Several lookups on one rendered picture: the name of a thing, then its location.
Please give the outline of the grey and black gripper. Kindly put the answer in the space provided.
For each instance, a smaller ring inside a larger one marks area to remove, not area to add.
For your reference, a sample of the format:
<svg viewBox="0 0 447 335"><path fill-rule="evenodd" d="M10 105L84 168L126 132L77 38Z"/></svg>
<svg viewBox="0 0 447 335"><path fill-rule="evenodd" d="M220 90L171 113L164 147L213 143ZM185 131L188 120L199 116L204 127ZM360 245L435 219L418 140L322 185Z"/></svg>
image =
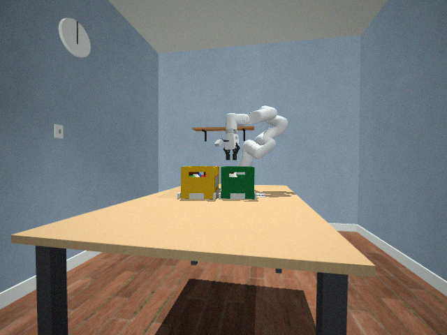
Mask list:
<svg viewBox="0 0 447 335"><path fill-rule="evenodd" d="M226 160L230 160L230 150L233 150L233 160L237 160L237 153L240 150L238 134L227 133L225 140L229 140L229 142L225 142L223 148L226 153Z"/></svg>

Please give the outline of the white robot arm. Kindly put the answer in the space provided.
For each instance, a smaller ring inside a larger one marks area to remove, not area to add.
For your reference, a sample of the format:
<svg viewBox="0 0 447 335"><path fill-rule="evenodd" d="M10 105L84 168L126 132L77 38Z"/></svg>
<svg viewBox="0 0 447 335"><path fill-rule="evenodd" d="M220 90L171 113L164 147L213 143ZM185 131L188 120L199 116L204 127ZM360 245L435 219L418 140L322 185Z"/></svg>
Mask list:
<svg viewBox="0 0 447 335"><path fill-rule="evenodd" d="M236 133L237 127L249 124L257 124L266 121L274 127L267 129L253 140L247 140L243 144L242 156L238 166L251 166L253 159L259 159L271 152L276 142L275 137L281 135L288 126L288 121L284 117L277 115L277 111L273 107L263 106L260 110L256 110L249 114L226 115L226 134Z"/></svg>

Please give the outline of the yellow crate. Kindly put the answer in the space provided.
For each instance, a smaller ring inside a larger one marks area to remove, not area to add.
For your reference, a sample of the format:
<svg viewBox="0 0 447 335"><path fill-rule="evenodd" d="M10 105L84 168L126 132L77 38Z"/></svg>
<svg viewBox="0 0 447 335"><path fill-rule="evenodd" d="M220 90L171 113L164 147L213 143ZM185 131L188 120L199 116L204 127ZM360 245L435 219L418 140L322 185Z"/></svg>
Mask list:
<svg viewBox="0 0 447 335"><path fill-rule="evenodd" d="M205 177L189 177L189 172L206 172ZM219 166L181 167L181 198L190 193L204 193L204 199L213 199L219 188Z"/></svg>

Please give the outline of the green plastic bottle crate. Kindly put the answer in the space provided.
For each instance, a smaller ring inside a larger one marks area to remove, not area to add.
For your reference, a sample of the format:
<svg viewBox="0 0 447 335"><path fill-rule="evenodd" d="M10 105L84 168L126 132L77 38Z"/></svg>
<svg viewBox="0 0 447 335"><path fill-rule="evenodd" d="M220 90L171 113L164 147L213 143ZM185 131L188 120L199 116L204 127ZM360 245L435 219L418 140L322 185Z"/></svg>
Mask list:
<svg viewBox="0 0 447 335"><path fill-rule="evenodd" d="M230 172L245 172L229 177ZM245 193L245 199L254 199L254 172L252 166L221 167L221 198L230 199L231 193Z"/></svg>

